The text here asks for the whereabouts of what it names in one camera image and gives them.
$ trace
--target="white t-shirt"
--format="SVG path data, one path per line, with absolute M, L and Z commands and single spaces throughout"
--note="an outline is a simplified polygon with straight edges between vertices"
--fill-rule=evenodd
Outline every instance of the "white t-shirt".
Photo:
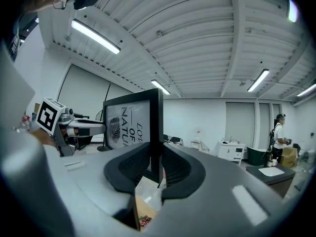
M 284 139 L 283 136 L 283 126 L 280 123 L 276 124 L 276 129 L 275 129 L 275 144 L 273 145 L 275 148 L 277 149 L 282 149 L 284 148 L 285 144 L 281 144 L 279 143 L 279 141 L 277 141 L 278 139 Z

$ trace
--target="white wall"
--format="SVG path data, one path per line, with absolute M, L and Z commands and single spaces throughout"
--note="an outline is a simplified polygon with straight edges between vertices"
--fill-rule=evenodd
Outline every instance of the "white wall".
M 183 138 L 184 146 L 200 131 L 200 139 L 211 150 L 225 137 L 226 105 L 221 99 L 163 101 L 163 133 Z
M 19 49 L 14 62 L 16 69 L 35 91 L 26 113 L 31 116 L 35 103 L 43 97 L 57 99 L 61 84 L 70 66 L 70 57 L 55 50 L 47 50 L 37 26 Z
M 60 91 L 58 102 L 75 113 L 95 119 L 103 108 L 110 84 L 75 66 L 71 66 Z
M 254 99 L 190 99 L 163 101 L 163 133 L 183 138 L 184 145 L 189 147 L 198 130 L 200 139 L 211 150 L 217 141 L 225 137 L 226 102 L 252 102 Z M 296 108 L 288 102 L 261 100 L 259 103 L 280 104 L 281 112 L 286 114 L 284 136 L 297 143 Z M 256 122 L 260 131 L 260 115 Z
M 310 149 L 316 150 L 316 134 L 313 137 L 310 136 L 312 132 L 316 133 L 316 97 L 295 107 L 295 111 L 297 117 L 296 143 L 299 144 L 304 151 L 309 151 Z
M 258 148 L 268 148 L 270 131 L 270 107 L 269 104 L 259 104 L 260 111 L 260 133 Z

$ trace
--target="green trash bin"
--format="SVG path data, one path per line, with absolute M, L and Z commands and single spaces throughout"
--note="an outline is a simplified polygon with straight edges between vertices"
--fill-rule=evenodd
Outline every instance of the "green trash bin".
M 265 164 L 265 157 L 263 156 L 266 149 L 254 149 L 247 147 L 248 151 L 248 163 L 254 166 L 260 166 Z

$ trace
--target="ceiling beam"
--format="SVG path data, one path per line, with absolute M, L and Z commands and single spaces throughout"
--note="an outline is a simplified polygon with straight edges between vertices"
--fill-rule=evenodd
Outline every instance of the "ceiling beam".
M 304 88 L 304 87 L 306 87 L 306 85 L 308 85 L 309 83 L 311 83 L 315 79 L 316 79 L 316 68 L 314 68 L 314 70 L 312 72 L 310 72 L 309 75 L 307 77 L 305 77 L 304 80 L 299 82 L 296 85 L 296 87 Z M 300 88 L 292 88 L 292 89 L 290 89 L 289 91 L 287 91 L 286 93 L 281 95 L 281 99 L 288 98 L 289 96 L 297 93 L 300 90 Z
M 242 43 L 243 43 L 244 31 L 245 31 L 246 16 L 245 16 L 244 0 L 232 0 L 232 2 L 233 2 L 233 10 L 234 10 L 234 40 L 233 40 L 231 60 L 230 60 L 228 70 L 226 73 L 225 82 L 221 90 L 221 97 L 224 96 L 227 90 L 229 79 L 232 79 L 235 73 L 238 59 L 241 55 Z
M 313 94 L 311 94 L 311 95 L 309 95 L 309 96 L 307 96 L 306 98 L 304 98 L 304 99 L 302 99 L 301 101 L 299 101 L 299 102 L 297 102 L 297 103 L 295 103 L 294 105 L 292 105 L 292 106 L 298 106 L 298 105 L 301 105 L 301 104 L 303 104 L 304 102 L 306 102 L 307 100 L 310 100 L 311 98 L 313 98 L 313 97 L 316 97 L 316 92 L 315 93 L 313 93 Z
M 205 93 L 183 93 L 183 98 L 189 99 L 189 98 L 225 98 L 227 101 L 256 101 L 257 94 L 255 93 L 238 93 L 238 92 L 228 92 L 225 94 L 224 97 L 221 97 L 221 92 L 205 92 Z M 164 99 L 178 99 L 175 95 L 164 95 Z M 259 101 L 290 101 L 290 102 L 296 102 L 296 98 L 289 98 L 289 99 L 281 99 L 279 96 L 275 98 L 261 98 Z
M 291 58 L 288 60 L 288 62 L 285 64 L 283 69 L 278 73 L 276 78 L 272 81 L 271 84 L 264 87 L 259 93 L 258 98 L 261 98 L 264 94 L 266 94 L 269 90 L 271 90 L 276 83 L 281 82 L 282 79 L 296 66 L 296 64 L 299 62 L 301 57 L 304 55 L 305 51 L 309 47 L 311 43 L 311 35 L 309 33 L 304 34 L 298 48 L 295 50 L 294 54 L 291 56 Z
M 161 84 L 170 85 L 171 93 L 175 93 L 178 97 L 182 97 L 182 93 L 179 88 L 175 85 L 169 75 L 164 71 L 164 69 L 157 63 L 157 61 L 150 55 L 150 53 L 135 39 L 127 30 L 125 30 L 118 22 L 108 16 L 106 13 L 102 12 L 94 6 L 90 6 L 84 10 L 78 11 L 76 17 L 83 18 L 84 15 L 87 15 L 91 19 L 97 21 L 101 25 L 108 27 L 117 34 L 125 43 L 127 43 L 130 48 L 133 48 L 134 52 L 143 59 L 150 70 L 153 71 L 153 74 L 162 78 L 164 81 L 160 81 Z
M 83 70 L 86 70 L 98 77 L 101 77 L 108 82 L 111 82 L 113 84 L 116 84 L 117 86 L 120 86 L 126 90 L 129 90 L 131 92 L 138 92 L 142 89 L 140 87 L 135 86 L 134 84 L 126 81 L 122 77 L 113 74 L 111 71 L 103 68 L 101 65 L 98 65 L 94 63 L 93 61 L 90 61 L 87 58 L 84 58 L 83 56 L 79 55 L 78 53 L 75 53 L 65 47 L 62 47 L 56 43 L 51 44 L 51 49 L 55 50 L 57 52 L 62 52 L 66 55 L 68 55 L 71 58 L 71 63 Z
M 270 83 L 270 84 L 275 84 L 275 85 L 283 85 L 283 86 L 289 86 L 289 87 L 294 87 L 294 88 L 297 88 L 297 89 L 302 89 L 302 87 L 298 87 L 296 85 L 291 85 L 289 83 L 283 83 L 283 82 L 273 82 L 273 81 L 264 81 L 266 83 Z

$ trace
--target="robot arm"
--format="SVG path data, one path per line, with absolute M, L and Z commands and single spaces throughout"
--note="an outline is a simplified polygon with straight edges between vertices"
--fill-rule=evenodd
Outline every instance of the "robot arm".
M 51 98 L 44 98 L 40 105 L 36 123 L 50 134 L 61 156 L 72 156 L 76 145 L 70 137 L 89 137 L 105 132 L 103 122 L 76 118 L 72 109 Z

